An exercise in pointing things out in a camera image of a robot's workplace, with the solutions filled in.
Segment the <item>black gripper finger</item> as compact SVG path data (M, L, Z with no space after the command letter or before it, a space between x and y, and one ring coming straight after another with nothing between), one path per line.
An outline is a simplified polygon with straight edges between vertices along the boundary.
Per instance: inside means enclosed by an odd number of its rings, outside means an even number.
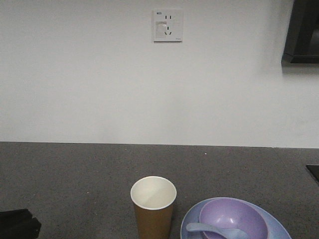
M4 211L0 213L1 239L36 239L41 223L29 209Z

